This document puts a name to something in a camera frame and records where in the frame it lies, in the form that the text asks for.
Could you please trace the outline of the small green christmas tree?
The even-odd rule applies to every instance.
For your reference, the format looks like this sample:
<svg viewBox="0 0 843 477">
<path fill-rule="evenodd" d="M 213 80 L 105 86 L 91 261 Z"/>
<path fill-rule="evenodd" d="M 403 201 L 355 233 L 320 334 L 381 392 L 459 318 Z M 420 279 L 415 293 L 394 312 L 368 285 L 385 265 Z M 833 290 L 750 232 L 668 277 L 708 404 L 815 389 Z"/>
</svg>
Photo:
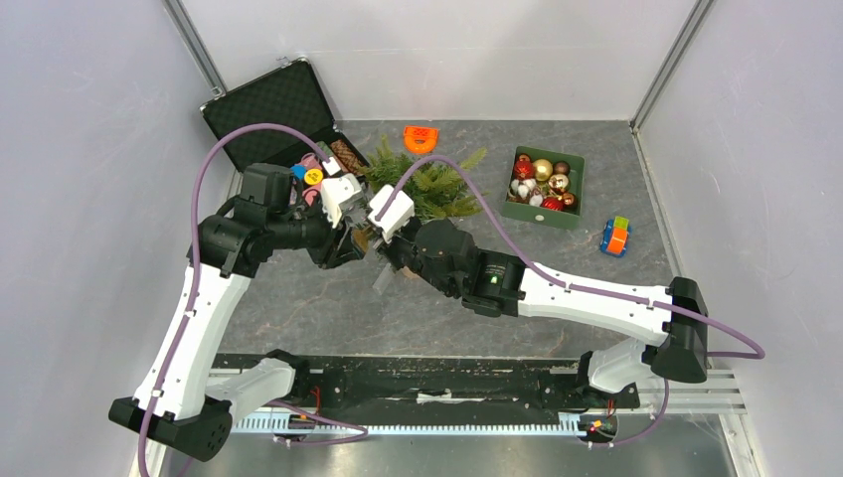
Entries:
<svg viewBox="0 0 843 477">
<path fill-rule="evenodd" d="M 369 157 L 362 171 L 374 193 L 385 185 L 397 185 L 403 175 L 419 160 L 405 152 L 395 152 L 386 135 Z M 415 203 L 416 216 L 423 222 L 445 218 L 464 218 L 481 212 L 475 195 L 451 167 L 426 163 L 409 178 L 403 191 Z"/>
</svg>

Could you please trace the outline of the green ornament box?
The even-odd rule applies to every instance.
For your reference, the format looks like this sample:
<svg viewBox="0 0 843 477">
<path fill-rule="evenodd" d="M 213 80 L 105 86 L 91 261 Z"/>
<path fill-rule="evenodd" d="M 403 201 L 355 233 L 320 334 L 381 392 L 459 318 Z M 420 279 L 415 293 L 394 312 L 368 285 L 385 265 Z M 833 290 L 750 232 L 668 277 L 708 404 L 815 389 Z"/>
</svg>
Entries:
<svg viewBox="0 0 843 477">
<path fill-rule="evenodd" d="M 517 158 L 527 157 L 532 163 L 540 158 L 554 164 L 554 174 L 546 182 L 513 178 Z M 529 146 L 515 149 L 506 185 L 506 198 L 501 214 L 509 219 L 556 229 L 572 230 L 582 217 L 585 200 L 586 160 L 571 155 Z"/>
</svg>

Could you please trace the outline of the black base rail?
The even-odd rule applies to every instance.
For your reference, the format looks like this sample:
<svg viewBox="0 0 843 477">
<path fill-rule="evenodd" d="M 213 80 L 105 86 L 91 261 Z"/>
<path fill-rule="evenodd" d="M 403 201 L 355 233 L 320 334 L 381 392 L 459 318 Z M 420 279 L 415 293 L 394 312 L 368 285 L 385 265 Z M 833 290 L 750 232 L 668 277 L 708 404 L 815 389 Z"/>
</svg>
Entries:
<svg viewBox="0 0 843 477">
<path fill-rule="evenodd" d="M 559 413 L 640 406 L 637 387 L 586 387 L 578 361 L 529 358 L 300 356 L 284 400 L 364 426 L 551 424 Z"/>
</svg>

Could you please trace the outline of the yellow big blind button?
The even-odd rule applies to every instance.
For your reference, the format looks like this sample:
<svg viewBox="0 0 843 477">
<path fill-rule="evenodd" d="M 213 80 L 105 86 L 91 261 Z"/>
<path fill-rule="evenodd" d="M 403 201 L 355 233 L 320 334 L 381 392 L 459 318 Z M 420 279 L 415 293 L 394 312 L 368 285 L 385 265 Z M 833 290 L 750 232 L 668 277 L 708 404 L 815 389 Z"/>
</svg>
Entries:
<svg viewBox="0 0 843 477">
<path fill-rule="evenodd" d="M 319 185 L 324 179 L 324 173 L 319 168 L 308 169 L 303 175 L 304 182 L 308 186 Z"/>
</svg>

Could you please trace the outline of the blue orange toy car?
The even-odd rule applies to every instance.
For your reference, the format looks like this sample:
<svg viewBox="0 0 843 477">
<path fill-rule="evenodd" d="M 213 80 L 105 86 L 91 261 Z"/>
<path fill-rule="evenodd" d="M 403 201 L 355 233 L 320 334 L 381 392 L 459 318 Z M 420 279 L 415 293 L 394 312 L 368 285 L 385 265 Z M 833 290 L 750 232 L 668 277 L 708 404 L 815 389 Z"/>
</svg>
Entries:
<svg viewBox="0 0 843 477">
<path fill-rule="evenodd" d="M 607 220 L 602 232 L 599 250 L 614 257 L 624 257 L 627 253 L 630 233 L 631 225 L 628 218 L 615 216 Z"/>
</svg>

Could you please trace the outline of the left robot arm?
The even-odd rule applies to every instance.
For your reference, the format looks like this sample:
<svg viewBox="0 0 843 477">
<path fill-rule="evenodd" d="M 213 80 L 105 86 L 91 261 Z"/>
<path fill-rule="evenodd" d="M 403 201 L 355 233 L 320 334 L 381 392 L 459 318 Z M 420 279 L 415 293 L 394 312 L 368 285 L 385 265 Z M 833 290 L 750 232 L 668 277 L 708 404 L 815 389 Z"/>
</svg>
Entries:
<svg viewBox="0 0 843 477">
<path fill-rule="evenodd" d="M 214 458 L 235 425 L 259 408 L 317 401 L 307 359 L 274 350 L 218 384 L 209 380 L 231 317 L 258 269 L 279 250 L 304 249 L 320 267 L 360 253 L 349 214 L 364 196 L 351 174 L 321 181 L 312 200 L 291 169 L 254 164 L 240 191 L 196 223 L 178 308 L 141 385 L 116 399 L 109 419 L 200 462 Z"/>
</svg>

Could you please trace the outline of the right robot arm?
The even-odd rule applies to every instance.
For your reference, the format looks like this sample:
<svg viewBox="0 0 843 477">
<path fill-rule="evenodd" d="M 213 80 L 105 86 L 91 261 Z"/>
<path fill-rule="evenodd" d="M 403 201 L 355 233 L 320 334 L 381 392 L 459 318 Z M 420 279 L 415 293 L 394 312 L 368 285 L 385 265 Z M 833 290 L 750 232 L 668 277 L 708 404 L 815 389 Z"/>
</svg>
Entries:
<svg viewBox="0 0 843 477">
<path fill-rule="evenodd" d="M 653 377 L 685 384 L 707 379 L 707 328 L 686 315 L 700 309 L 692 280 L 639 287 L 569 275 L 480 248 L 448 220 L 410 220 L 390 238 L 378 238 L 375 249 L 476 314 L 557 318 L 624 335 L 617 345 L 581 356 L 574 390 L 587 405 Z"/>
</svg>

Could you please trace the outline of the aluminium corner frame post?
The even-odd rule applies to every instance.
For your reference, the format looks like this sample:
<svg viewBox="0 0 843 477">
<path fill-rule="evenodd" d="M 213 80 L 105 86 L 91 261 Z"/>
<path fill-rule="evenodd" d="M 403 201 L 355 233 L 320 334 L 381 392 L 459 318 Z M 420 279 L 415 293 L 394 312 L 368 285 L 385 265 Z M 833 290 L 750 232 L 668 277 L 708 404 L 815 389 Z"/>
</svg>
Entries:
<svg viewBox="0 0 843 477">
<path fill-rule="evenodd" d="M 162 4 L 189 51 L 213 97 L 227 92 L 227 86 L 201 38 L 183 1 L 163 0 Z"/>
</svg>

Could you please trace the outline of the clear battery box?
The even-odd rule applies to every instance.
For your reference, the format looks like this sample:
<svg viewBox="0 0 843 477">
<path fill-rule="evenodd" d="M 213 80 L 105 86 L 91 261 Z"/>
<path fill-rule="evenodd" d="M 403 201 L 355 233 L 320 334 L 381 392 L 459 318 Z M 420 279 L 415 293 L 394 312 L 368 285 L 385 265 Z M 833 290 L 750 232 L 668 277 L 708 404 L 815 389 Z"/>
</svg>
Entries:
<svg viewBox="0 0 843 477">
<path fill-rule="evenodd" d="M 391 265 L 385 265 L 382 271 L 379 273 L 378 277 L 376 278 L 375 282 L 373 283 L 372 288 L 376 291 L 377 294 L 383 295 L 389 288 L 390 284 L 393 282 L 395 274 L 396 271 Z"/>
</svg>

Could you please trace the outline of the black poker chip case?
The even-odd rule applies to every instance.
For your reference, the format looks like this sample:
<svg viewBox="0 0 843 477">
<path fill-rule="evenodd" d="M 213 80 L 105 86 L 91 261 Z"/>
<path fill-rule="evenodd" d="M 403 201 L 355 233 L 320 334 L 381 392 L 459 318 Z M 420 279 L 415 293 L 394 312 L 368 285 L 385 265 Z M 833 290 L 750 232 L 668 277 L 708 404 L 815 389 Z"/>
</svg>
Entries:
<svg viewBox="0 0 843 477">
<path fill-rule="evenodd" d="M 258 123 L 281 124 L 323 143 L 337 159 L 342 173 L 352 173 L 363 185 L 369 162 L 340 130 L 315 68 L 296 59 L 242 84 L 200 107 L 202 118 L 217 140 Z M 245 133 L 212 149 L 225 153 L 243 172 L 253 163 L 291 167 L 313 149 L 289 133 L 260 130 Z"/>
</svg>

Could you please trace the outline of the blue dealer button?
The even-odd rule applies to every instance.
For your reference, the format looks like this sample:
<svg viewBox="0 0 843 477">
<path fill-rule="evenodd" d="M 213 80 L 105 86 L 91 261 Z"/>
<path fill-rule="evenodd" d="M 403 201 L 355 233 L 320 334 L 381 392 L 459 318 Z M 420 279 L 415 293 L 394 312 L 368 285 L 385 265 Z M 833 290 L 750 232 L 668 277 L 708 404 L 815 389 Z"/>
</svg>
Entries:
<svg viewBox="0 0 843 477">
<path fill-rule="evenodd" d="M 305 166 L 300 165 L 300 164 L 293 165 L 290 168 L 290 170 L 292 171 L 294 176 L 299 180 L 303 180 L 307 171 L 308 171 L 308 169 Z"/>
</svg>

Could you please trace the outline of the red glitter bauble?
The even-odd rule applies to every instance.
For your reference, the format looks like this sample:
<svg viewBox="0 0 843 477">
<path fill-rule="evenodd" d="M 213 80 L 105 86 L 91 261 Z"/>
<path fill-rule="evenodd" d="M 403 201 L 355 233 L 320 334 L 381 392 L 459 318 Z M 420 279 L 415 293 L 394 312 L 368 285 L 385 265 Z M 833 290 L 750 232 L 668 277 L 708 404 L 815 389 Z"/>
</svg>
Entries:
<svg viewBox="0 0 843 477">
<path fill-rule="evenodd" d="M 519 157 L 513 165 L 513 178 L 519 181 L 535 178 L 535 167 L 527 157 Z"/>
</svg>

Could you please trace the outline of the orange plastic piece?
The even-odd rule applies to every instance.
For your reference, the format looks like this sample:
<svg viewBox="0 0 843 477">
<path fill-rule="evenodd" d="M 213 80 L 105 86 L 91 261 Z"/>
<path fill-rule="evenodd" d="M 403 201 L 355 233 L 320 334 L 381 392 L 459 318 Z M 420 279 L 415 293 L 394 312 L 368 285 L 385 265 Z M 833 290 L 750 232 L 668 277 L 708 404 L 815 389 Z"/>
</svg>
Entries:
<svg viewBox="0 0 843 477">
<path fill-rule="evenodd" d="M 408 125 L 403 132 L 404 147 L 413 154 L 428 154 L 437 146 L 438 133 L 435 127 Z"/>
</svg>

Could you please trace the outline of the gold bauble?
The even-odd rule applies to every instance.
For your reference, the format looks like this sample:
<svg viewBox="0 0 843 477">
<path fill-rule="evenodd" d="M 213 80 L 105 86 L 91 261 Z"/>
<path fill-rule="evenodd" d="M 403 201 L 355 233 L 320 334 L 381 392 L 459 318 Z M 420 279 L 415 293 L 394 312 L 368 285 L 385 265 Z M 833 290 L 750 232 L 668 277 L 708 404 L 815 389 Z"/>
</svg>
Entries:
<svg viewBox="0 0 843 477">
<path fill-rule="evenodd" d="M 537 159 L 532 163 L 532 166 L 534 178 L 537 182 L 546 182 L 554 174 L 554 164 L 548 159 Z"/>
</svg>

